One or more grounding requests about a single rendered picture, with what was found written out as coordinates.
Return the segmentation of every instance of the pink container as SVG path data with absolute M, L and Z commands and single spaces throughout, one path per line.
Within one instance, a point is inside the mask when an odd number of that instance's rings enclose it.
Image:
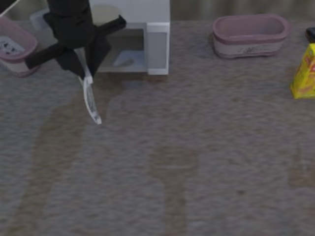
M 0 63 L 18 77 L 35 72 L 25 64 L 25 58 L 37 48 L 34 36 L 6 17 L 0 17 Z
M 214 50 L 223 58 L 272 56 L 290 33 L 288 21 L 275 14 L 220 17 L 212 27 Z

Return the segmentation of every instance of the white cable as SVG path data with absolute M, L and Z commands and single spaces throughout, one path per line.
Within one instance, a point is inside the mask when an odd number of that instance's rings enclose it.
M 3 15 L 5 15 L 5 14 L 6 14 L 9 10 L 11 10 L 12 8 L 14 8 L 14 6 L 15 6 L 16 4 L 18 4 L 19 1 L 20 1 L 20 0 L 15 0 L 15 2 L 12 3 L 10 7 L 8 7 L 6 10 L 4 10 L 3 13 L 0 14 L 0 17 L 3 16 Z

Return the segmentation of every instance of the yellow cardboard box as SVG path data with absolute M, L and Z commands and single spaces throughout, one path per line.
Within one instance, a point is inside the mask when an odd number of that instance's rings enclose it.
M 308 46 L 291 84 L 293 97 L 315 98 L 315 43 Z

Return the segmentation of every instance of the yellow box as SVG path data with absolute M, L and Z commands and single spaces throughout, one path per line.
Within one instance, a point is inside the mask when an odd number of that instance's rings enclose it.
M 308 46 L 291 84 L 293 97 L 315 98 L 315 43 Z

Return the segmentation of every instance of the oval pink container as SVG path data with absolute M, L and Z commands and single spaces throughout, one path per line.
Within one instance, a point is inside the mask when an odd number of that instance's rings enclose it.
M 25 64 L 25 58 L 37 48 L 34 36 L 6 17 L 0 17 L 0 63 L 18 77 L 35 72 Z
M 290 33 L 275 14 L 220 17 L 213 23 L 214 50 L 223 58 L 272 56 Z

